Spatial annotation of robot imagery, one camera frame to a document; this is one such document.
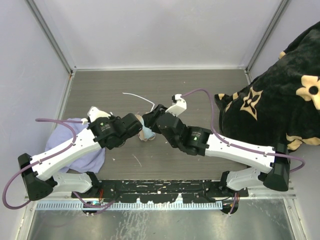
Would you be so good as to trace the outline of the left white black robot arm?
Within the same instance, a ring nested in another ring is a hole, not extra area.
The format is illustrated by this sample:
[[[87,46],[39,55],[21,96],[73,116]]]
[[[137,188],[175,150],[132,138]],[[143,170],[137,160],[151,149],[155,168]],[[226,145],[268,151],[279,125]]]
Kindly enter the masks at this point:
[[[100,183],[93,172],[61,173],[60,169],[88,153],[120,147],[142,128],[142,123],[132,113],[124,117],[98,117],[79,134],[55,148],[34,156],[27,153],[20,155],[18,163],[29,200],[41,200],[58,192],[97,197]]]

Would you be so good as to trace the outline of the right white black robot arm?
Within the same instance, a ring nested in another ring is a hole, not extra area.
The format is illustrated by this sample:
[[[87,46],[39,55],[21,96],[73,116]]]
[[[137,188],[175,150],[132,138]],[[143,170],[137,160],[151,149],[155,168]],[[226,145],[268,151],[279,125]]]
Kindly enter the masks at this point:
[[[231,160],[247,168],[223,172],[219,191],[231,197],[244,188],[265,186],[274,191],[289,189],[290,161],[270,146],[259,146],[214,134],[211,130],[186,126],[179,115],[187,109],[185,103],[176,102],[166,108],[159,104],[142,116],[143,125],[152,132],[163,135],[167,142],[191,156],[218,157]]]

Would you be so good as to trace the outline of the white rectangular sunglasses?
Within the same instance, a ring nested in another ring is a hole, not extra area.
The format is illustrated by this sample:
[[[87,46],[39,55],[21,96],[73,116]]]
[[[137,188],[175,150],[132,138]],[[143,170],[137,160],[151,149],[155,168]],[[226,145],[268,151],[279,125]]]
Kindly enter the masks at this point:
[[[134,94],[134,93],[129,93],[129,92],[122,92],[122,94],[123,94],[123,95],[134,96],[134,97],[137,97],[137,98],[139,98],[139,99],[142,99],[142,100],[148,102],[149,104],[151,104],[150,112],[151,112],[152,110],[154,110],[154,108],[155,108],[155,103],[154,103],[153,101],[145,98],[145,97],[142,97],[142,96],[137,95],[137,94]]]

